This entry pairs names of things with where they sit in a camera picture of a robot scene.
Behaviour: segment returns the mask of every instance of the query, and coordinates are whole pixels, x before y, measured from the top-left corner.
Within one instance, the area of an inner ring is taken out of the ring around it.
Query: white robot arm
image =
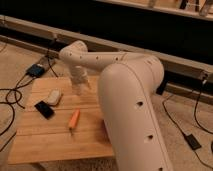
[[[131,52],[87,52],[81,41],[62,49],[59,57],[75,83],[86,81],[82,67],[104,69],[99,103],[119,170],[172,171],[150,99],[164,75],[159,59]]]

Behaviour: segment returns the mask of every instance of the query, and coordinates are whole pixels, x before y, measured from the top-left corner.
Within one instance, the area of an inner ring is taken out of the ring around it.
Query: cable
[[[187,94],[191,94],[193,93],[194,90],[191,90],[190,92],[187,92],[187,93],[179,93],[177,95],[187,95]],[[175,124],[175,126],[179,129],[179,131],[181,132],[181,134],[183,136],[186,136],[186,134],[184,133],[184,131],[181,129],[181,127],[178,125],[178,123],[171,117],[171,115],[169,114],[167,108],[166,108],[166,102],[171,99],[172,97],[174,96],[174,94],[170,95],[169,97],[167,97],[163,102],[162,102],[162,105],[163,105],[163,108],[167,114],[167,116],[169,117],[169,119]]]
[[[209,134],[213,134],[212,131],[208,130],[207,128],[205,128],[203,125],[201,125],[201,123],[199,122],[198,118],[197,118],[197,107],[198,107],[198,103],[199,103],[199,100],[200,100],[200,97],[201,97],[201,94],[202,94],[202,90],[203,90],[203,85],[201,86],[200,88],[200,91],[199,91],[199,94],[198,94],[198,97],[196,99],[196,104],[195,104],[195,108],[194,108],[194,119],[195,119],[195,122],[197,123],[197,125],[199,126],[199,128]]]
[[[27,82],[26,84],[21,85],[21,86],[18,86],[18,85],[20,84],[20,82],[25,78],[25,76],[26,76],[26,75],[24,75],[24,76],[20,79],[20,81],[16,84],[15,88],[10,89],[10,91],[7,93],[7,95],[6,95],[6,97],[5,97],[5,101],[6,101],[6,102],[8,102],[8,103],[10,103],[10,104],[17,104],[19,107],[21,107],[21,108],[23,108],[23,109],[24,109],[25,107],[22,106],[22,105],[19,103],[20,99],[22,98],[22,94],[19,93],[20,96],[19,96],[19,99],[18,99],[18,97],[17,97],[17,92],[18,92],[18,91],[16,91],[16,90],[28,86],[28,85],[35,79],[35,78],[32,78],[32,79],[31,79],[29,82]],[[11,92],[14,92],[14,97],[15,97],[15,101],[14,101],[14,102],[9,101],[9,95],[10,95]]]
[[[51,64],[50,64],[50,57],[49,57],[49,52],[50,52],[50,47],[56,42],[57,39],[53,39],[50,44],[48,45],[48,48],[47,48],[47,52],[46,52],[46,55],[45,57],[47,58],[47,61],[48,61],[48,65],[51,69],[51,71],[53,72],[53,74],[55,75],[55,77],[58,77],[58,75],[56,74],[56,72],[53,70]]]
[[[183,130],[181,129],[181,127],[178,125],[178,123],[171,117],[171,115],[169,114],[167,108],[166,108],[166,102],[172,98],[174,96],[174,94],[170,95],[168,98],[166,98],[163,102],[162,102],[162,105],[163,105],[163,108],[167,114],[167,116],[169,117],[169,119],[175,124],[175,126],[179,129],[179,131],[181,132],[181,134],[183,136],[186,136],[186,134],[183,132]]]
[[[1,147],[0,153],[5,149],[5,147],[9,144],[9,142],[13,139],[17,132],[14,132],[13,135],[7,140],[7,142]]]
[[[16,83],[15,88],[2,88],[0,89],[0,91],[8,91],[8,93],[5,96],[5,101],[0,101],[0,104],[3,105],[8,105],[11,110],[12,110],[12,119],[10,121],[10,123],[8,124],[8,126],[2,131],[0,132],[0,136],[3,136],[12,126],[14,120],[15,120],[15,108],[13,107],[14,104],[18,104],[20,107],[24,108],[24,106],[22,106],[19,101],[22,99],[22,93],[19,91],[20,88],[26,87],[28,86],[35,78],[32,78],[30,81],[28,81],[27,83],[23,84],[23,85],[19,85],[24,78],[26,77],[26,74],[23,75],[21,77],[21,79]],[[11,102],[9,101],[9,95],[10,93],[14,93],[14,97],[15,97],[15,101]],[[16,132],[7,140],[7,142],[2,146],[2,148],[0,149],[0,152],[2,152],[4,150],[4,148],[7,146],[7,144],[12,140],[12,138],[16,135]]]
[[[201,163],[202,165],[204,165],[204,166],[206,166],[206,167],[208,167],[208,168],[210,168],[210,169],[213,170],[213,166],[210,166],[209,164],[206,164],[205,162],[203,162],[203,161],[200,159],[200,157],[199,157],[199,155],[197,154],[196,151],[194,151],[194,153],[195,153],[195,155],[197,156],[198,160],[200,161],[200,163]]]
[[[199,99],[200,99],[201,92],[202,92],[202,89],[200,90],[199,96],[198,96],[198,98],[197,98],[197,103],[196,103],[195,109],[197,108],[197,104],[198,104],[198,101],[199,101]],[[165,105],[166,101],[168,101],[168,100],[169,100],[170,98],[172,98],[173,96],[174,96],[174,94],[172,94],[172,95],[170,95],[168,98],[166,98],[166,99],[162,102],[162,105],[163,105],[164,110],[165,110],[167,116],[169,117],[169,119],[176,125],[176,127],[178,128],[178,130],[181,132],[182,136],[184,137],[184,140],[186,140],[186,139],[185,139],[186,134],[185,134],[184,131],[181,129],[181,127],[178,125],[178,123],[171,117],[171,115],[169,114],[169,112],[168,112],[168,110],[167,110],[167,108],[166,108],[166,105]],[[200,157],[199,157],[199,155],[197,154],[197,152],[196,152],[195,150],[193,150],[193,151],[194,151],[196,157],[198,158],[199,162],[200,162],[202,165],[204,165],[204,166],[206,166],[206,167],[212,169],[212,171],[213,171],[213,167],[210,166],[209,164],[206,164],[205,162],[203,162],[203,161],[200,159]]]

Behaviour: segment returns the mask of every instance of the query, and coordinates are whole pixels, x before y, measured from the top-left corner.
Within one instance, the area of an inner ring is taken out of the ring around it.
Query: floor
[[[0,53],[0,88],[11,88],[25,73],[26,68],[40,59],[42,54],[29,51],[14,45],[8,44]],[[66,66],[59,60],[53,69],[59,76],[68,76],[69,72]],[[51,71],[48,71],[44,77],[53,77]],[[28,97],[31,85],[23,88],[23,100],[21,104],[25,104]],[[156,111],[156,116],[164,137],[164,141],[173,164],[175,171],[212,171],[211,169],[200,164],[194,152],[190,150],[186,142],[183,140],[180,132],[175,125],[169,120],[162,106],[162,101],[170,95],[165,92],[163,96],[153,95],[152,101]],[[4,100],[4,93],[0,93],[0,101]],[[213,154],[210,149],[210,144],[213,141],[213,136],[201,131],[195,124],[193,118],[193,109],[195,101],[189,98],[175,95],[167,102],[168,111],[171,116],[180,124],[186,134],[193,133],[198,141],[202,144],[202,148],[197,150],[200,158],[208,164],[213,165]],[[21,118],[23,109],[15,106],[16,118],[15,123],[9,131],[0,137],[0,148],[4,142],[10,137],[17,128],[18,121]],[[213,106],[205,103],[199,103],[198,116],[199,120],[213,130]],[[10,109],[4,105],[0,106],[0,131],[11,119]],[[34,171],[29,164],[8,165],[7,157],[11,148],[12,142],[0,153],[0,170],[2,171]],[[85,159],[74,161],[57,161],[42,163],[42,165],[51,171],[116,171],[116,162],[114,158],[100,159]]]

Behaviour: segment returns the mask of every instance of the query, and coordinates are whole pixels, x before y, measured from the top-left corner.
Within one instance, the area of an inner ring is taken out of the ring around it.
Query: wooden table
[[[9,164],[38,163],[113,156],[102,113],[97,101],[97,77],[90,77],[91,88],[79,90],[67,77],[36,79],[26,109],[18,124],[17,135],[9,154]],[[45,99],[53,89],[63,93],[55,114],[45,119],[34,105]],[[69,119],[80,109],[78,125],[71,135]]]

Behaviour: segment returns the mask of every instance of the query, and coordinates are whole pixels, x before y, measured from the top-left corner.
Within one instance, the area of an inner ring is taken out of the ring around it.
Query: black phone
[[[44,101],[40,101],[35,105],[35,108],[46,118],[49,119],[54,111]]]

